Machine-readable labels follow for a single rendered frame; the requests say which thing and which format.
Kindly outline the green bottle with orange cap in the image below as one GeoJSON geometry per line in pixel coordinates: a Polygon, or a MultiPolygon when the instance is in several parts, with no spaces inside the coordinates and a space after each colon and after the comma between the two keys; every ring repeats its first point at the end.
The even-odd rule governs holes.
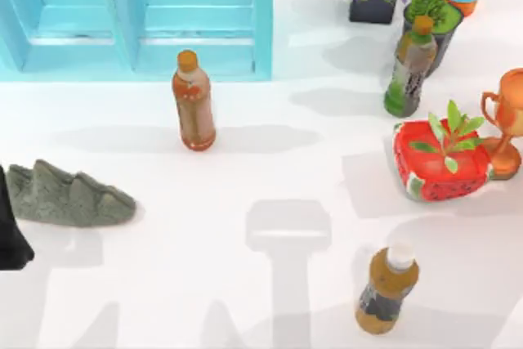
{"type": "Polygon", "coordinates": [[[437,52],[432,35],[433,19],[416,16],[412,29],[400,39],[396,60],[384,98],[384,107],[398,118],[411,116],[418,108],[425,80],[437,52]]]}

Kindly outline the dark pot with green plant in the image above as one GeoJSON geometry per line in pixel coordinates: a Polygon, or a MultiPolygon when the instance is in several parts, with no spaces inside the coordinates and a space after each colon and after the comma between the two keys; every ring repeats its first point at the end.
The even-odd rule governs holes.
{"type": "Polygon", "coordinates": [[[411,0],[404,9],[403,34],[411,30],[414,17],[420,15],[430,16],[434,22],[432,35],[436,40],[437,53],[431,68],[427,71],[427,77],[430,77],[444,59],[457,27],[463,22],[464,15],[447,0],[411,0]]]}

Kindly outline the orange trophy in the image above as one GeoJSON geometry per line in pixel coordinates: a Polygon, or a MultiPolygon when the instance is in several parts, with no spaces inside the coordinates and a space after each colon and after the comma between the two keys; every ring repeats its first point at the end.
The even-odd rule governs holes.
{"type": "Polygon", "coordinates": [[[523,137],[523,68],[507,71],[497,93],[482,93],[481,112],[502,133],[501,137],[487,137],[482,143],[492,165],[489,176],[492,180],[509,180],[522,162],[511,140],[523,137]]]}

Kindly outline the grey green rock ornament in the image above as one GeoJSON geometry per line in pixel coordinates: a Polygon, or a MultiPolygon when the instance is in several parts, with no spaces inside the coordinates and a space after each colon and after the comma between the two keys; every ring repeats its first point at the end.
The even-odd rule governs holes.
{"type": "Polygon", "coordinates": [[[133,219],[136,201],[85,172],[69,173],[43,159],[12,164],[6,174],[16,217],[58,226],[115,226],[133,219]]]}

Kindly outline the brown bottle with white cap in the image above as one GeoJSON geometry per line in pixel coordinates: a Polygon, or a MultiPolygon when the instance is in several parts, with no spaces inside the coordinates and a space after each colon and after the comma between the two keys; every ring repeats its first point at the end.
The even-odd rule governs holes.
{"type": "Polygon", "coordinates": [[[418,277],[419,266],[410,246],[392,244],[375,253],[369,264],[368,283],[355,309],[358,325],[372,335],[390,332],[418,277]]]}

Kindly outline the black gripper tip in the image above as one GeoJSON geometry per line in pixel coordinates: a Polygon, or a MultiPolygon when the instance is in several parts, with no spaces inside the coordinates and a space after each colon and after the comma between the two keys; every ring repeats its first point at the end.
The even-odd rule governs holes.
{"type": "Polygon", "coordinates": [[[16,223],[0,165],[0,271],[21,271],[33,261],[35,253],[16,223]]]}

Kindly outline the red watermelon plant pot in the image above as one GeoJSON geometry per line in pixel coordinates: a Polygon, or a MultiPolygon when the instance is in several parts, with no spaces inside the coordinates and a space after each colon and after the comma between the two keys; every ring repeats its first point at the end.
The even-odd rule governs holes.
{"type": "Polygon", "coordinates": [[[395,125],[393,153],[407,194],[415,200],[437,202],[469,195],[494,176],[485,139],[477,129],[485,119],[469,117],[452,100],[447,117],[429,114],[426,120],[395,125]]]}

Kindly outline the light blue rack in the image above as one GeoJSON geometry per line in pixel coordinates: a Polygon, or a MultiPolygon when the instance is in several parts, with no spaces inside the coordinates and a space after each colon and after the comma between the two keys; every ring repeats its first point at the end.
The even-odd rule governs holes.
{"type": "Polygon", "coordinates": [[[0,82],[267,80],[272,37],[273,0],[0,0],[0,82]]]}

